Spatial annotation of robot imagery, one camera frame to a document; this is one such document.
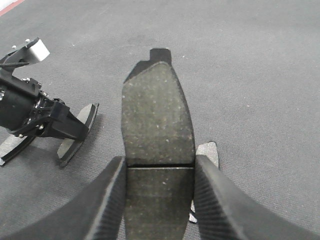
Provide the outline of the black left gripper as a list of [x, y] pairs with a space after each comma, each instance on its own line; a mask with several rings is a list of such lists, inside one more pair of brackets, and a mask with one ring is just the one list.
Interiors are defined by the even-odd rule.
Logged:
[[86, 125], [89, 115], [90, 111], [83, 109], [75, 117], [59, 98], [50, 100], [39, 97], [22, 126], [14, 130], [14, 135], [20, 138], [53, 137], [82, 142], [89, 131]]

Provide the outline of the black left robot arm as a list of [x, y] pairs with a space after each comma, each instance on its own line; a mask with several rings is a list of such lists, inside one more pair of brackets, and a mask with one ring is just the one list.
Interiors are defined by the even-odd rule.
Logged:
[[0, 69], [0, 126], [16, 137], [83, 141], [89, 132], [61, 99], [49, 99], [33, 78], [14, 77], [12, 68]]

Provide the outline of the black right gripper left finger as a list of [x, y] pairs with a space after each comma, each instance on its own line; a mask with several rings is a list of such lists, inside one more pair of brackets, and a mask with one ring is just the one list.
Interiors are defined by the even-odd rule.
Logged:
[[126, 193], [126, 163], [114, 157], [74, 199], [6, 240], [115, 240]]

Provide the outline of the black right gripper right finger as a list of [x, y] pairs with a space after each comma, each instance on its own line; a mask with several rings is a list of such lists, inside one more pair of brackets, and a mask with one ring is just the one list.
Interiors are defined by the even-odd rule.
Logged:
[[195, 160], [193, 201], [202, 240], [320, 238], [250, 198], [204, 155]]

